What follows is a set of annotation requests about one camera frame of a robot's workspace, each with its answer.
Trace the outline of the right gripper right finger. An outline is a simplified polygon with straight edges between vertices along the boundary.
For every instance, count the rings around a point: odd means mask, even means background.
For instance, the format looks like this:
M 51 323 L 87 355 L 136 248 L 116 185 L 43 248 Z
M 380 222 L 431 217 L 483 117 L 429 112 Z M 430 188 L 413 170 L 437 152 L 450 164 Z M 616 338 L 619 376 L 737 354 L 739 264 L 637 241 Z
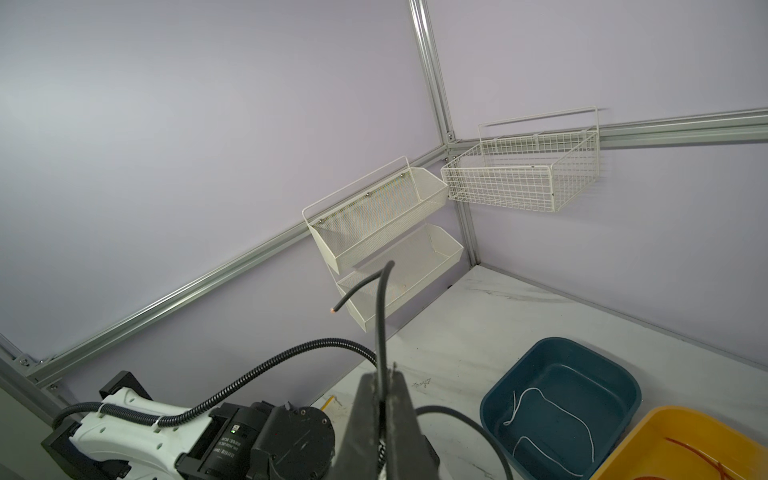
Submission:
M 391 369 L 386 380 L 386 477 L 437 480 L 438 466 L 421 432 L 403 374 Z

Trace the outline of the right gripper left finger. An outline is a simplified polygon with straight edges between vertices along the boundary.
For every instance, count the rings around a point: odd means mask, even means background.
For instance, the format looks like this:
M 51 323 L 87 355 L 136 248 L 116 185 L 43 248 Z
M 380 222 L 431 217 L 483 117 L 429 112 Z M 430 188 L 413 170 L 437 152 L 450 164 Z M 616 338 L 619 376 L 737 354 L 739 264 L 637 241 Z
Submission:
M 357 388 L 341 447 L 327 478 L 378 479 L 382 407 L 377 375 L 364 374 Z

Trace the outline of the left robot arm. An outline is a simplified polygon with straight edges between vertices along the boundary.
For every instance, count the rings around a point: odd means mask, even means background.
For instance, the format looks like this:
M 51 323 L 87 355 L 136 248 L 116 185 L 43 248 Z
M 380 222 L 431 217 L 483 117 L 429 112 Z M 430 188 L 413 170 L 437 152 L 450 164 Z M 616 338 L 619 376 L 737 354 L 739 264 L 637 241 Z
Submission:
M 340 348 L 375 362 L 369 348 L 323 338 L 281 352 L 190 409 L 154 401 L 129 371 L 105 385 L 99 402 L 62 409 L 41 446 L 71 479 L 323 479 L 336 434 L 312 406 L 229 397 L 303 353 Z

